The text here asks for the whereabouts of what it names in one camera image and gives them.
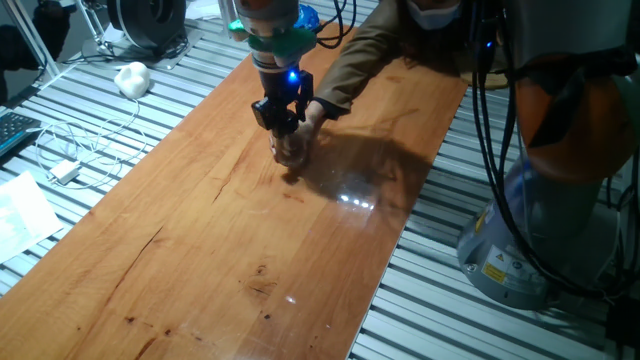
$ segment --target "robotic arm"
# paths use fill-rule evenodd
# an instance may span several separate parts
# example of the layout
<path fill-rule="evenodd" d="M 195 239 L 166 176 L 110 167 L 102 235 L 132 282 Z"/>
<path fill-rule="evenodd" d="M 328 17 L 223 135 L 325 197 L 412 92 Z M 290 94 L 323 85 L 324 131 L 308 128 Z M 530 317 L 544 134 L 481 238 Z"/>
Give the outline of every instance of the robotic arm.
<path fill-rule="evenodd" d="M 234 0 L 239 20 L 229 25 L 233 37 L 249 38 L 253 64 L 265 97 L 251 105 L 258 124 L 276 138 L 292 134 L 313 97 L 313 76 L 301 71 L 302 55 L 315 47 L 315 33 L 294 29 L 298 0 Z M 294 110 L 289 105 L 295 103 Z"/>
<path fill-rule="evenodd" d="M 632 94 L 640 84 L 630 76 L 637 61 L 625 44 L 631 3 L 472 2 L 474 113 L 494 200 L 461 233 L 458 258 L 469 280 L 498 302 L 538 309 L 562 294 L 615 297 L 640 277 L 638 226 L 629 236 L 634 260 L 619 271 L 626 247 L 618 243 L 615 215 L 594 211 L 603 179 L 637 153 L 640 111 Z M 496 163 L 483 83 L 498 29 L 509 63 L 510 103 Z M 526 160 L 505 177 L 516 115 Z M 614 280 L 603 282 L 612 260 Z"/>

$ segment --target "person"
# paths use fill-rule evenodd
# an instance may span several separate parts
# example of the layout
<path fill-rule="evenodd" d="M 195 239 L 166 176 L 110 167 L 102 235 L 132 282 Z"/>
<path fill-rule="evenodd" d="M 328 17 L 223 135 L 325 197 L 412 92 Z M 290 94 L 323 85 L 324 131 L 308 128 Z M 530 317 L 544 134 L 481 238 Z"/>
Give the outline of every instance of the person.
<path fill-rule="evenodd" d="M 54 60 L 62 52 L 69 32 L 71 12 L 60 6 L 57 1 L 43 1 L 34 10 L 33 25 Z M 37 70 L 38 62 L 20 31 L 15 26 L 2 25 L 0 26 L 0 105 L 4 104 L 8 97 L 4 72 L 20 69 Z"/>
<path fill-rule="evenodd" d="M 381 0 L 318 85 L 306 121 L 294 134 L 272 138 L 275 160 L 288 167 L 303 165 L 325 120 L 348 114 L 368 80 L 390 59 L 404 55 L 456 72 L 447 64 L 454 63 L 454 54 L 464 53 L 469 38 L 471 8 L 466 5 L 464 0 Z M 491 81 L 498 83 L 494 88 L 507 84 L 504 76 Z"/>

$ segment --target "wooden board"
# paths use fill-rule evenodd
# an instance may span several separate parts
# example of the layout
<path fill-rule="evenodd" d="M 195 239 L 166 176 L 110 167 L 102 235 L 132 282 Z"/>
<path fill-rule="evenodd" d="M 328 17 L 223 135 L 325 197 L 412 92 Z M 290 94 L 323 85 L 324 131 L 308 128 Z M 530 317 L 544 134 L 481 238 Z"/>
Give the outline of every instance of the wooden board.
<path fill-rule="evenodd" d="M 245 59 L 0 299 L 0 359 L 344 358 L 465 89 L 394 61 L 289 174 Z"/>

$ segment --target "white cloth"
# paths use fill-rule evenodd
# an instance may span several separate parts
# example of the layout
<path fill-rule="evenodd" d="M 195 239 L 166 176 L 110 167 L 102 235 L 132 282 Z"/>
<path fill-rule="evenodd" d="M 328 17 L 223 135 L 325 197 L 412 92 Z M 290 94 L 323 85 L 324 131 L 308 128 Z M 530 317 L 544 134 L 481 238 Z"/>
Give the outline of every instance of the white cloth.
<path fill-rule="evenodd" d="M 187 19 L 219 19 L 220 18 L 220 5 L 218 0 L 196 0 L 189 4 L 186 13 Z"/>
<path fill-rule="evenodd" d="M 149 88 L 150 78 L 151 73 L 143 63 L 132 62 L 120 70 L 113 82 L 126 97 L 138 99 Z"/>

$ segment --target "metal grating floor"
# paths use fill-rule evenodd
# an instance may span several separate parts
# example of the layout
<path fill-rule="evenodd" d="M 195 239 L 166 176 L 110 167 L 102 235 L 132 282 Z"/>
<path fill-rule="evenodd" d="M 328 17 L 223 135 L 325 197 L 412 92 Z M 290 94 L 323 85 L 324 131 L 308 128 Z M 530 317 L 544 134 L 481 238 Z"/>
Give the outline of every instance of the metal grating floor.
<path fill-rule="evenodd" d="M 324 19 L 335 13 L 329 0 L 303 3 L 314 6 Z M 358 25 L 376 3 L 358 2 Z M 348 5 L 346 19 L 350 19 L 350 11 L 353 7 Z M 154 85 L 150 94 L 141 99 L 140 115 L 131 126 L 132 130 L 147 134 L 148 146 L 138 158 L 111 175 L 107 183 L 86 190 L 53 187 L 35 161 L 33 146 L 0 165 L 0 184 L 29 170 L 64 224 L 63 231 L 0 264 L 0 297 L 249 53 L 246 43 L 236 43 L 222 34 L 220 21 L 188 21 L 187 26 L 202 30 L 204 37 L 173 70 L 152 70 Z M 78 65 L 16 111 L 45 123 L 79 121 L 97 132 L 103 121 L 126 119 L 135 108 L 118 94 L 114 76 L 113 71 Z M 503 119 L 506 92 L 492 92 L 489 102 L 492 117 Z M 502 127 L 501 121 L 494 122 L 494 139 L 501 138 Z M 485 298 L 459 271 L 454 248 L 458 232 L 491 197 L 474 134 L 470 97 L 465 96 L 372 300 L 350 358 L 602 358 L 606 311 L 602 305 L 586 305 L 582 309 L 584 316 L 555 309 L 542 313 L 514 310 Z M 136 135 L 119 138 L 106 151 L 130 156 L 141 142 Z M 43 154 L 56 160 L 62 156 L 56 148 L 46 145 Z M 517 156 L 518 150 L 512 146 L 507 165 Z M 86 167 L 77 183 L 93 183 L 108 171 L 100 164 Z M 615 189 L 621 187 L 619 182 L 620 179 L 614 181 Z"/>

